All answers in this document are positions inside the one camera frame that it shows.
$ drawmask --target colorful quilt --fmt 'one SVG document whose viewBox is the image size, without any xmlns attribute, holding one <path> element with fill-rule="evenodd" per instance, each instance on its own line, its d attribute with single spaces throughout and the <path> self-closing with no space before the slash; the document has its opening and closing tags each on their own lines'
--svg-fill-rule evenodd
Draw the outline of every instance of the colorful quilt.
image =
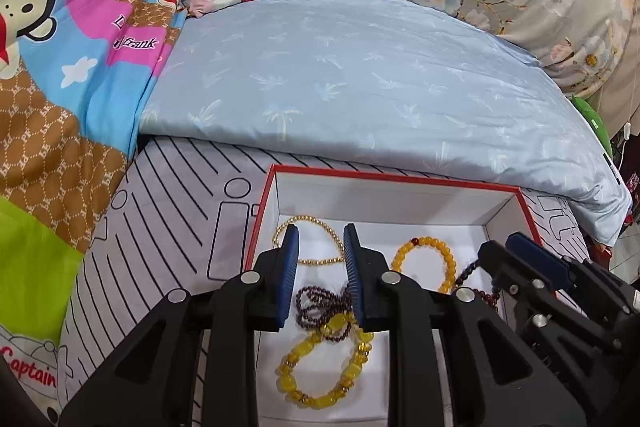
<svg viewBox="0 0 640 427">
<path fill-rule="evenodd" d="M 184 19 L 179 0 L 0 0 L 4 331 L 57 344 Z"/>
</svg>

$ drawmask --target green pillow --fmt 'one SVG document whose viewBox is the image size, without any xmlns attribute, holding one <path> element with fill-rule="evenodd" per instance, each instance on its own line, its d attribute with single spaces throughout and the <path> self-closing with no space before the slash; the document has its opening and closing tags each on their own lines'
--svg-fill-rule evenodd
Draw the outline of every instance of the green pillow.
<svg viewBox="0 0 640 427">
<path fill-rule="evenodd" d="M 611 150 L 611 142 L 609 140 L 609 134 L 607 134 L 607 129 L 604 127 L 602 123 L 602 118 L 598 116 L 598 114 L 593 110 L 593 107 L 587 103 L 586 100 L 581 98 L 571 97 L 571 103 L 574 104 L 574 107 L 580 112 L 582 117 L 587 121 L 589 127 L 593 129 L 593 132 L 602 143 L 604 150 L 606 150 L 609 158 L 613 158 L 613 151 Z"/>
</svg>

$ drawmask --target gift box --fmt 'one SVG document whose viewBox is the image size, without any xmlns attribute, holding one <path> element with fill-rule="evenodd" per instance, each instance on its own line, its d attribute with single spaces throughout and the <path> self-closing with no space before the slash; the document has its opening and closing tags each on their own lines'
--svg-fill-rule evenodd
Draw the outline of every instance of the gift box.
<svg viewBox="0 0 640 427">
<path fill-rule="evenodd" d="M 513 232 L 525 233 L 541 244 L 524 197 L 517 187 L 428 177 L 371 172 L 338 171 L 274 165 L 268 174 L 254 224 L 245 269 L 251 269 L 260 252 L 273 248 L 274 232 L 294 216 L 313 216 L 342 238 L 354 223 L 365 248 L 385 255 L 389 265 L 398 248 L 414 237 L 430 236 L 446 243 L 457 264 L 457 273 L 477 258 L 485 241 L 504 244 Z M 309 221 L 297 221 L 299 259 L 338 257 L 338 247 L 325 229 Z M 437 290 L 445 278 L 445 264 L 438 250 L 416 247 L 407 253 L 402 273 L 425 289 Z M 296 324 L 295 295 L 305 286 L 319 286 L 340 293 L 346 286 L 344 263 L 324 266 L 298 264 L 289 318 L 279 333 L 257 332 L 255 339 L 258 415 L 262 427 L 288 427 L 313 423 L 386 426 L 388 409 L 388 333 L 376 333 L 369 360 L 347 396 L 327 409 L 300 408 L 286 401 L 276 387 L 276 368 L 282 358 L 308 336 Z M 465 285 L 491 293 L 491 279 L 481 269 Z M 507 316 L 504 298 L 498 313 Z M 440 380 L 448 423 L 450 399 L 444 357 L 438 333 Z M 324 341 L 297 364 L 298 389 L 318 397 L 330 391 L 347 366 L 354 342 Z"/>
</svg>

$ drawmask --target tile floor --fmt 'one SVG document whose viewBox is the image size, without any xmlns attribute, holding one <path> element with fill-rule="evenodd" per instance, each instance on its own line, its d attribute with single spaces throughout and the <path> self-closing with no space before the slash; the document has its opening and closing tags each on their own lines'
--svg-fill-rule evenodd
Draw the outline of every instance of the tile floor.
<svg viewBox="0 0 640 427">
<path fill-rule="evenodd" d="M 634 223 L 616 241 L 609 269 L 626 283 L 640 279 L 640 225 Z"/>
</svg>

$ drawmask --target cartoon monkey face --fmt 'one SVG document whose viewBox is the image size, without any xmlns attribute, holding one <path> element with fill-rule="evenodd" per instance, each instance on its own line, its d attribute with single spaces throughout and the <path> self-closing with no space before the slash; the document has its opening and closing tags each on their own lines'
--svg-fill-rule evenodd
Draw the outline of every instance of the cartoon monkey face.
<svg viewBox="0 0 640 427">
<path fill-rule="evenodd" d="M 0 50 L 25 35 L 49 39 L 56 30 L 51 12 L 56 0 L 0 0 Z"/>
</svg>

